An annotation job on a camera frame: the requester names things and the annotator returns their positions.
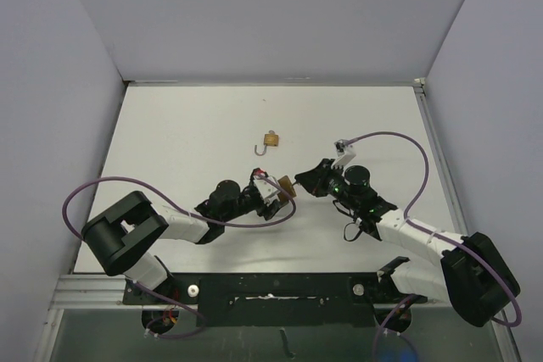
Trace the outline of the large brass padlock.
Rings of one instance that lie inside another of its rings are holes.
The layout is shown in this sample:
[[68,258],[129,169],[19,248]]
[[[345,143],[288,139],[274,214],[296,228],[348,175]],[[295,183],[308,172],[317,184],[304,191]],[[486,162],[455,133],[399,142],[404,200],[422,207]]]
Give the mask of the large brass padlock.
[[280,186],[278,198],[281,203],[286,203],[290,198],[296,197],[294,185],[287,175],[284,175],[283,177],[278,179],[277,183]]

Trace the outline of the small brass padlock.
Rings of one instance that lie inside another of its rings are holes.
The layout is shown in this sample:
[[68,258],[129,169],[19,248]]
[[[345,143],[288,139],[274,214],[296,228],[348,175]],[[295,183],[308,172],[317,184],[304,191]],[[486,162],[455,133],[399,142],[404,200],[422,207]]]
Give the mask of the small brass padlock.
[[259,148],[257,144],[254,145],[254,154],[259,157],[264,156],[268,148],[274,148],[274,147],[277,147],[278,145],[279,145],[279,135],[275,131],[269,130],[263,136],[262,148]]

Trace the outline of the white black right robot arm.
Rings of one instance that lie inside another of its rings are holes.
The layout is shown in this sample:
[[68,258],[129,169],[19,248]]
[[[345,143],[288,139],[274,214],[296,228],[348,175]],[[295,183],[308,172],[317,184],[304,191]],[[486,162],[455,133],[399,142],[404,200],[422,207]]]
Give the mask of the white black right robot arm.
[[378,271],[383,299],[421,295],[451,305],[467,323],[481,327],[519,295],[517,280],[489,237],[440,231],[409,218],[371,187],[367,168],[342,169],[323,159],[294,179],[313,197],[331,197],[356,226],[356,237],[394,244],[429,263],[428,269],[419,270],[409,258],[398,257],[383,266]]

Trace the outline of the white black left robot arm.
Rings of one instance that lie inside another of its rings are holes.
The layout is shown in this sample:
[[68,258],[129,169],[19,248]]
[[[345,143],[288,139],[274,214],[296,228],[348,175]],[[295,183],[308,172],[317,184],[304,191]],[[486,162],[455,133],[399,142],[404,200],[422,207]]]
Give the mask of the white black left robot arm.
[[193,213],[180,209],[170,199],[156,207],[141,191],[133,191],[81,230],[82,241],[91,249],[108,276],[123,275],[143,286],[143,294],[161,304],[172,294],[171,274],[149,249],[160,239],[182,240],[194,244],[213,242],[227,226],[251,212],[266,221],[287,203],[295,205],[296,192],[287,176],[276,179],[257,168],[242,188],[235,181],[217,184],[209,197]]

